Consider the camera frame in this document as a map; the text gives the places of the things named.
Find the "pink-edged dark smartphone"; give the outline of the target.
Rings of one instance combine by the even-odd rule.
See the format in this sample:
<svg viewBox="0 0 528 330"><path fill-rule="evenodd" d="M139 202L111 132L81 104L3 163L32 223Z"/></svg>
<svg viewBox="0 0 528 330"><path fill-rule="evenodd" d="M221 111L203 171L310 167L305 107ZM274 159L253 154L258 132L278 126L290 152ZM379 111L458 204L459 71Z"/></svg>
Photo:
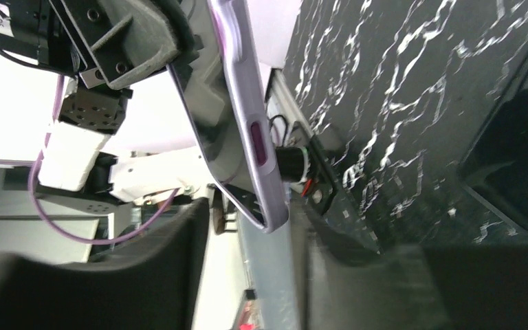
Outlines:
<svg viewBox="0 0 528 330"><path fill-rule="evenodd" d="M175 1L183 43L169 64L197 144L216 187L260 229L268 227L256 198L206 1Z"/></svg>

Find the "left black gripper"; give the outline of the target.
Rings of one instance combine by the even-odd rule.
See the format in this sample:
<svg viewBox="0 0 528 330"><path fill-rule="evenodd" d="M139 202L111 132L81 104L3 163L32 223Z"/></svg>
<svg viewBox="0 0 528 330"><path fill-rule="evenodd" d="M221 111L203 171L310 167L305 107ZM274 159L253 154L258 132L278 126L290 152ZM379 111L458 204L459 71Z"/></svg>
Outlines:
<svg viewBox="0 0 528 330"><path fill-rule="evenodd" d="M120 90L199 56L196 1L0 1L0 55Z"/></svg>

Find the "lavender smartphone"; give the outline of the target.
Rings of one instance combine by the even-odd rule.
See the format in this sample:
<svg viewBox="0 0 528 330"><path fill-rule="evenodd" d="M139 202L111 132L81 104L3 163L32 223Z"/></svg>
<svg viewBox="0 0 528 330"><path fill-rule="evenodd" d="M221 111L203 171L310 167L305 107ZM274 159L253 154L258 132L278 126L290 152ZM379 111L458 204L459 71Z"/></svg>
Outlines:
<svg viewBox="0 0 528 330"><path fill-rule="evenodd" d="M245 1L209 1L223 71L241 142L241 161L217 185L264 233L283 226L289 211L270 134L263 86Z"/></svg>

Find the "white smartphone dark screen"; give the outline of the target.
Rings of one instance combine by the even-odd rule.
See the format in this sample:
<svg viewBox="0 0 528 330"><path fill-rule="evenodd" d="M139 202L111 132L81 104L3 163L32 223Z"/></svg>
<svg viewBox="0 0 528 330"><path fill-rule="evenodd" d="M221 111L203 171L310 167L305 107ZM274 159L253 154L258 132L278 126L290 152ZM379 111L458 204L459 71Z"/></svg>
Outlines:
<svg viewBox="0 0 528 330"><path fill-rule="evenodd" d="M528 59L459 171L467 190L528 232Z"/></svg>

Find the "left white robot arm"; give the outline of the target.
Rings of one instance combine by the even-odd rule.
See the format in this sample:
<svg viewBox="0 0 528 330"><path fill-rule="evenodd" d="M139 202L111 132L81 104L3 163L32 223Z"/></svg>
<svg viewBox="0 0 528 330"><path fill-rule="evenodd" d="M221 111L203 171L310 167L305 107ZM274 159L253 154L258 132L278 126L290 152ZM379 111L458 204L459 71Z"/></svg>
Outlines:
<svg viewBox="0 0 528 330"><path fill-rule="evenodd" d="M206 195L213 180L196 146L106 148L126 119L133 84L168 72L186 86L205 21L205 1L0 1L0 55L69 78L30 176L39 199L105 214Z"/></svg>

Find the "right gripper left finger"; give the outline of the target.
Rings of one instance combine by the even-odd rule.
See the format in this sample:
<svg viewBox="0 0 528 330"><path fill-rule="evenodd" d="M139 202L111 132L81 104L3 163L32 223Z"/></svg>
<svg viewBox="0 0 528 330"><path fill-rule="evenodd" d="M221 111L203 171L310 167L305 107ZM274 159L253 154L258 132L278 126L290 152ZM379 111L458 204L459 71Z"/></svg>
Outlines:
<svg viewBox="0 0 528 330"><path fill-rule="evenodd" d="M190 329L209 226L200 198L99 262L0 253L0 329Z"/></svg>

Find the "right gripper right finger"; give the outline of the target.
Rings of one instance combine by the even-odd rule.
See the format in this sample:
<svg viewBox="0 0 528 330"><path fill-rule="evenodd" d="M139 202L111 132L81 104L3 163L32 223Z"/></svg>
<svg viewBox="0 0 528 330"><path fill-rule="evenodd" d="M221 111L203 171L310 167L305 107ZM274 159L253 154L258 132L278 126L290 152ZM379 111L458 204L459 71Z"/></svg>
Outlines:
<svg viewBox="0 0 528 330"><path fill-rule="evenodd" d="M300 200L307 329L528 329L528 246L401 245L374 254Z"/></svg>

